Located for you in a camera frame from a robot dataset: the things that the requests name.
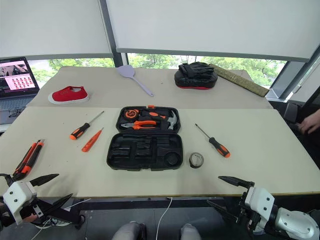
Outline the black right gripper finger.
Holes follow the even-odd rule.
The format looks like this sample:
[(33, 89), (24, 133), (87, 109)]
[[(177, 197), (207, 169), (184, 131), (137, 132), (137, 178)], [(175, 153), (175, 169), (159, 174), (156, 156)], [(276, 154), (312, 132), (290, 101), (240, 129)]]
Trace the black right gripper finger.
[(231, 214), (230, 212), (228, 212), (226, 209), (224, 209), (222, 206), (207, 200), (206, 201), (211, 207), (213, 207), (217, 212), (219, 212), (222, 217), (224, 219), (228, 219), (229, 221), (233, 222), (233, 223), (237, 223), (238, 222), (238, 217), (236, 217), (235, 215)]
[(255, 186), (252, 181), (246, 181), (234, 176), (219, 176), (218, 178), (236, 187), (251, 188)]

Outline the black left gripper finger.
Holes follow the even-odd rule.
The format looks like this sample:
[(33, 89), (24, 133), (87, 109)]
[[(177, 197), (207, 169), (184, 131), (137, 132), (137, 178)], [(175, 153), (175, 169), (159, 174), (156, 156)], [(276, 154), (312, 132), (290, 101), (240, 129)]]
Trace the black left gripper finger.
[(33, 187), (35, 187), (35, 186), (39, 187), (39, 186), (44, 185), (45, 183), (53, 180), (54, 178), (56, 178), (58, 176), (59, 176), (58, 173), (48, 174), (48, 175), (37, 177), (37, 178), (31, 180), (30, 183)]
[(53, 203), (48, 203), (44, 200), (38, 199), (37, 205), (41, 209), (43, 215), (50, 216), (55, 211), (59, 210), (71, 197), (73, 194), (66, 195)]

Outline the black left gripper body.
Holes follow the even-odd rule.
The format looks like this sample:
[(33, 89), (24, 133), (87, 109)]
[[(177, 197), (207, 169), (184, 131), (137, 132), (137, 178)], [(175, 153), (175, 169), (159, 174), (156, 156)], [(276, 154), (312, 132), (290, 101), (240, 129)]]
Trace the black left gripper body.
[(31, 220), (32, 222), (37, 219), (44, 221), (47, 219), (45, 213), (46, 206), (47, 202), (42, 199), (27, 200), (22, 204), (22, 209), (19, 211), (19, 214), (23, 220), (35, 217), (34, 220)]

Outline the bystander bare hand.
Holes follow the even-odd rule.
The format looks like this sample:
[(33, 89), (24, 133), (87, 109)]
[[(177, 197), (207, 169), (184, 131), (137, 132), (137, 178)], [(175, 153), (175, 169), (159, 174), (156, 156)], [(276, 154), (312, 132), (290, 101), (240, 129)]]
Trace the bystander bare hand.
[(299, 125), (299, 130), (303, 134), (311, 134), (320, 127), (320, 117), (310, 115), (306, 117)]

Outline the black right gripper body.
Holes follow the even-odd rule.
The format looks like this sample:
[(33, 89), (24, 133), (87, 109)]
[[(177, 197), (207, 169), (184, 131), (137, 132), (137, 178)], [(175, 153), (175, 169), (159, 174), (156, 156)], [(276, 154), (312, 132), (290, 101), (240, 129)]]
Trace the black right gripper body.
[(259, 197), (257, 195), (257, 188), (250, 187), (247, 192), (244, 192), (240, 202), (240, 216), (246, 217), (246, 228), (248, 234), (253, 234), (256, 230), (258, 223), (261, 220), (261, 216), (258, 213)]

